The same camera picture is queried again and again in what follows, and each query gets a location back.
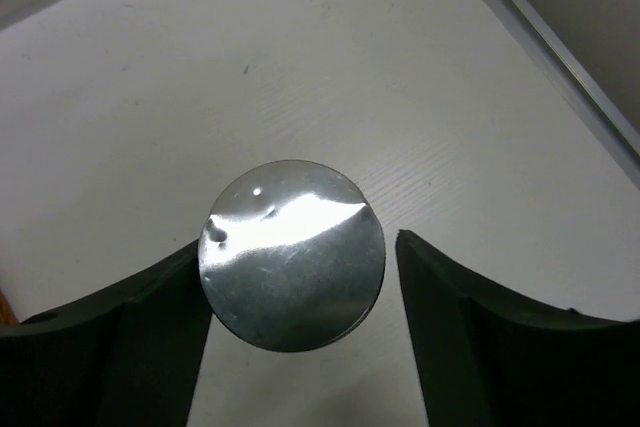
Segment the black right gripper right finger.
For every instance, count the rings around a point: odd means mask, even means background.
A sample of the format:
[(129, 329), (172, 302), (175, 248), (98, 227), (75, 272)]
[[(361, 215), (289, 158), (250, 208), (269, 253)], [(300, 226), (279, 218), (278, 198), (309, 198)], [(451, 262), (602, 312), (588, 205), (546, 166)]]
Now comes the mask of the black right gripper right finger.
[(432, 426), (635, 426), (639, 324), (515, 292), (402, 230), (396, 259)]

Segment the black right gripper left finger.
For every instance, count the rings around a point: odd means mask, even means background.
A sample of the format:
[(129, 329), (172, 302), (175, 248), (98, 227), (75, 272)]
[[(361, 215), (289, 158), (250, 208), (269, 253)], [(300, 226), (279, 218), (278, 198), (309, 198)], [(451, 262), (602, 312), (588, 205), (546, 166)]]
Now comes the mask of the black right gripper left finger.
[(1, 328), (4, 426), (184, 426), (211, 309), (197, 245)]

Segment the silver lid tall jar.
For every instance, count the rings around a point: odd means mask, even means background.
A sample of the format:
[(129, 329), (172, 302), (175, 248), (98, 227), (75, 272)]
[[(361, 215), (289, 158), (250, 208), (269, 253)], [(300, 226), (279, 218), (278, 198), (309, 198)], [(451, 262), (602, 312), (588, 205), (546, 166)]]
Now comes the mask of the silver lid tall jar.
[(382, 289), (383, 228), (361, 189), (306, 160), (255, 167), (215, 199), (198, 240), (202, 290), (242, 341), (308, 352), (350, 334)]

